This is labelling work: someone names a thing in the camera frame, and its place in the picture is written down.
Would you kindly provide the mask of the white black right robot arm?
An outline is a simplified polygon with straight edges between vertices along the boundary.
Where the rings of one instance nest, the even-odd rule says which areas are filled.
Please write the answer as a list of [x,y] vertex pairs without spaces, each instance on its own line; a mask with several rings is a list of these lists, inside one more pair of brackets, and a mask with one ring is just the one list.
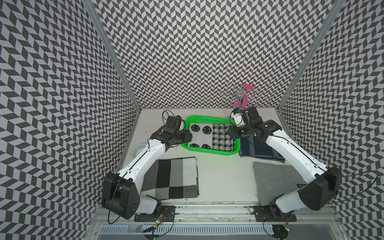
[[235,122],[230,127],[231,139],[257,138],[284,157],[306,182],[304,187],[270,202],[269,213],[274,220],[303,208],[318,211],[337,196],[342,181],[340,169],[330,168],[315,159],[294,142],[278,123],[263,121],[255,107],[235,108],[230,119]]

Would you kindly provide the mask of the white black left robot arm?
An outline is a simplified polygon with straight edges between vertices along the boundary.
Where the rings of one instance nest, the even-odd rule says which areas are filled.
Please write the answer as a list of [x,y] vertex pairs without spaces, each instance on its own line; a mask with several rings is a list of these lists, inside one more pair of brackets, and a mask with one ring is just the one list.
[[186,144],[192,140],[189,130],[181,116],[168,116],[167,121],[147,140],[146,148],[134,158],[126,167],[117,173],[108,173],[103,181],[103,208],[109,213],[126,220],[135,214],[160,214],[161,203],[152,197],[141,196],[144,177],[150,167],[170,147]]

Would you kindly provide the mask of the black grey block scarf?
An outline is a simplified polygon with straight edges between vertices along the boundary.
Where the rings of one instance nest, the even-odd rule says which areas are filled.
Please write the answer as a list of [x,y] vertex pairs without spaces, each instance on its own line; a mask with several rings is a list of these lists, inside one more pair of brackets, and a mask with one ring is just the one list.
[[158,200],[198,197],[199,182],[196,158],[155,161],[144,176],[141,195]]

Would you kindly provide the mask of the grey fuzzy scarf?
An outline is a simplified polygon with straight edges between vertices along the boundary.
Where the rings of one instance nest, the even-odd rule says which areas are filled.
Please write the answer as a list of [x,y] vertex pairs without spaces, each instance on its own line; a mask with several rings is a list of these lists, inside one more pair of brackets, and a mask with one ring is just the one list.
[[299,172],[291,165],[253,163],[254,176],[260,204],[267,206],[284,194],[307,185]]

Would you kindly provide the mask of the white smiley checkered scarf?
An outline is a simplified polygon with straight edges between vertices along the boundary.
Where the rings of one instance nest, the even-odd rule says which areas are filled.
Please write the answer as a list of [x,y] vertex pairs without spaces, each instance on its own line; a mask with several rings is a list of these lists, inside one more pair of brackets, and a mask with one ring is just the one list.
[[190,132],[192,141],[189,147],[222,152],[232,152],[235,141],[229,136],[229,124],[192,123]]

